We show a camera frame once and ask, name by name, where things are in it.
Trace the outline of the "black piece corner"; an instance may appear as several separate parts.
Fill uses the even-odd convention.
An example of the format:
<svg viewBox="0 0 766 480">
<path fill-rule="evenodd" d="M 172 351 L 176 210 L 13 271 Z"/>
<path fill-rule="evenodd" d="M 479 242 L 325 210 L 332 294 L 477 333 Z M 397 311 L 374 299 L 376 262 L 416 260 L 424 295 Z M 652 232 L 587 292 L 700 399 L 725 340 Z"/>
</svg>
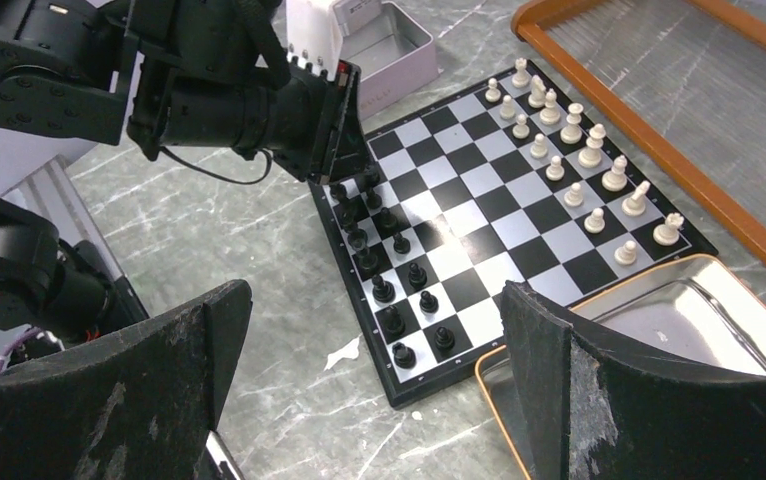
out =
<svg viewBox="0 0 766 480">
<path fill-rule="evenodd" d="M 397 367 L 404 370 L 409 370 L 414 368 L 417 364 L 416 353 L 410 346 L 402 342 L 396 342 L 392 346 L 391 351 L 393 361 Z"/>
<path fill-rule="evenodd" d="M 347 188 L 342 183 L 330 185 L 329 196 L 335 204 L 344 204 L 349 200 Z"/>
</svg>

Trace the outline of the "black queen piece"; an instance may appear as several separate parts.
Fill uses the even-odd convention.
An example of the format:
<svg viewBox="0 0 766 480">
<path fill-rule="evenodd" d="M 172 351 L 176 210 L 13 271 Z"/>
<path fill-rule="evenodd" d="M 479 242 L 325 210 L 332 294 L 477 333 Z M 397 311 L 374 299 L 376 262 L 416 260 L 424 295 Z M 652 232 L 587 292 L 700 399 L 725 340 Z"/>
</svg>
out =
<svg viewBox="0 0 766 480">
<path fill-rule="evenodd" d="M 349 223 L 345 226 L 347 233 L 348 245 L 354 251 L 361 251 L 368 245 L 368 236 L 364 229 L 360 228 L 357 223 Z"/>
</svg>

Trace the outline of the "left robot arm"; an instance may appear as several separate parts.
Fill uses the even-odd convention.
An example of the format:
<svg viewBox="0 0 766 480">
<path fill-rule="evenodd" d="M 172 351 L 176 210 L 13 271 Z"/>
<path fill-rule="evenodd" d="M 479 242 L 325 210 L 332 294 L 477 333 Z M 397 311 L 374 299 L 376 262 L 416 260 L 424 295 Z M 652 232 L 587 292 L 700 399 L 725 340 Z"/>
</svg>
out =
<svg viewBox="0 0 766 480">
<path fill-rule="evenodd" d="M 367 175 L 360 68 L 285 49 L 275 1 L 0 1 L 0 128 L 263 153 L 302 182 Z"/>
</svg>

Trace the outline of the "black pawn second row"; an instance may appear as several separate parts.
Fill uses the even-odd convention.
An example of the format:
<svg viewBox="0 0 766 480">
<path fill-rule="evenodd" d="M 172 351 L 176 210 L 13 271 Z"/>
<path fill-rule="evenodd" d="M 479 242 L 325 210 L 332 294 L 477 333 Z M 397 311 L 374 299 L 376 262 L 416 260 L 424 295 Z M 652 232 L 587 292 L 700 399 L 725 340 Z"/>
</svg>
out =
<svg viewBox="0 0 766 480">
<path fill-rule="evenodd" d="M 416 290 L 425 287 L 427 283 L 426 270 L 416 262 L 410 262 L 408 265 L 408 282 Z"/>
<path fill-rule="evenodd" d="M 393 231 L 399 226 L 399 219 L 388 207 L 382 207 L 378 215 L 378 227 L 383 231 Z"/>
<path fill-rule="evenodd" d="M 372 189 L 380 184 L 381 173 L 378 166 L 374 165 L 365 170 L 363 173 L 363 185 L 365 189 Z"/>
<path fill-rule="evenodd" d="M 422 291 L 419 298 L 419 308 L 425 314 L 433 314 L 438 311 L 437 297 L 430 291 Z"/>
<path fill-rule="evenodd" d="M 393 235 L 393 250 L 399 255 L 406 255 L 411 251 L 411 242 L 401 232 Z"/>
<path fill-rule="evenodd" d="M 382 197 L 377 193 L 374 188 L 370 188 L 366 191 L 366 206 L 369 210 L 379 209 L 382 205 Z"/>
</svg>

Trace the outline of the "black king piece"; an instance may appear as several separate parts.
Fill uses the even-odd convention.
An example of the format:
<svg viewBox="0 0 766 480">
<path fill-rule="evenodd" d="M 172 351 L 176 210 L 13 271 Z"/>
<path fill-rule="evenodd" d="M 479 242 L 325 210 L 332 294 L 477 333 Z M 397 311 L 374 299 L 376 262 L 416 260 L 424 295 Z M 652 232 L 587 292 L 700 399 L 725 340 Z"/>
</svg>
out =
<svg viewBox="0 0 766 480">
<path fill-rule="evenodd" d="M 363 244 L 362 247 L 356 251 L 356 257 L 358 261 L 358 268 L 361 274 L 366 276 L 374 276 L 378 273 L 378 257 L 367 244 Z"/>
</svg>

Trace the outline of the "black chess piece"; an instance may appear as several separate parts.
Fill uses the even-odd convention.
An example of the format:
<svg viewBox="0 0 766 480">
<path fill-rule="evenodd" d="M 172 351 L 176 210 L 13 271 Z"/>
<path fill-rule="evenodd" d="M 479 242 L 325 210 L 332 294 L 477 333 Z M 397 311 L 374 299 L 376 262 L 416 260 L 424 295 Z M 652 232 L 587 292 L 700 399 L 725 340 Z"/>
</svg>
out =
<svg viewBox="0 0 766 480">
<path fill-rule="evenodd" d="M 398 337 L 405 331 L 405 321 L 396 306 L 389 306 L 382 311 L 381 325 L 392 337 Z"/>
</svg>

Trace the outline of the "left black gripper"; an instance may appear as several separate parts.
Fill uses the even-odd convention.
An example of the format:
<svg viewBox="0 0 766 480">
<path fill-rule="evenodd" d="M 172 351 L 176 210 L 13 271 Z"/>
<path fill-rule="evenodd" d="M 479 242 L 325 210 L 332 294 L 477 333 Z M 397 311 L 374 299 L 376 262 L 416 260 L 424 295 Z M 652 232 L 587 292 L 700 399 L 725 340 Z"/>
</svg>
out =
<svg viewBox="0 0 766 480">
<path fill-rule="evenodd" d="M 300 181 L 340 182 L 368 170 L 373 156 L 360 116 L 361 69 L 337 64 L 334 81 L 289 61 L 291 80 L 278 90 L 270 149 L 277 164 Z"/>
</svg>

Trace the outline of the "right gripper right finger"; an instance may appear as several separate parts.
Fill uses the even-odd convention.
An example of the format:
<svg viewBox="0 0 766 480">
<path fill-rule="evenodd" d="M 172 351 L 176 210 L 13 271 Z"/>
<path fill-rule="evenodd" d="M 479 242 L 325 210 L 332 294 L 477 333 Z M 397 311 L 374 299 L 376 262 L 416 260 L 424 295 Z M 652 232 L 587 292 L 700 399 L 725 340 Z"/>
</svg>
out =
<svg viewBox="0 0 766 480">
<path fill-rule="evenodd" d="M 766 376 L 660 350 L 524 282 L 501 319 L 533 479 L 766 479 Z"/>
</svg>

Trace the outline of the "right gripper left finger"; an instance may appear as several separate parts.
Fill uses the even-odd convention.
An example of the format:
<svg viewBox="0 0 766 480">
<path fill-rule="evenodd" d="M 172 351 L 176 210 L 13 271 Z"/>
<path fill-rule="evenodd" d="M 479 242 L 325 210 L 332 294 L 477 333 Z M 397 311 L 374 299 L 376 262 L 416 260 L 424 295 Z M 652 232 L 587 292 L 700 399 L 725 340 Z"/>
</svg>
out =
<svg viewBox="0 0 766 480">
<path fill-rule="evenodd" d="M 243 280 L 0 374 L 0 479 L 217 479 L 253 309 Z"/>
</svg>

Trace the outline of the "black rook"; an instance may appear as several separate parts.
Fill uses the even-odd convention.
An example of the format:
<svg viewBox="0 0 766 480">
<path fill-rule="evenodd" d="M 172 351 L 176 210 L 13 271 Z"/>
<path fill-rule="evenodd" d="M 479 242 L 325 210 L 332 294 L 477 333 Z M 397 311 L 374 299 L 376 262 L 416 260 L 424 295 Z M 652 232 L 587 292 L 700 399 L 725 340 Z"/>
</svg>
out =
<svg viewBox="0 0 766 480">
<path fill-rule="evenodd" d="M 455 346 L 455 334 L 447 327 L 437 327 L 434 332 L 434 344 L 440 352 L 446 352 Z"/>
</svg>

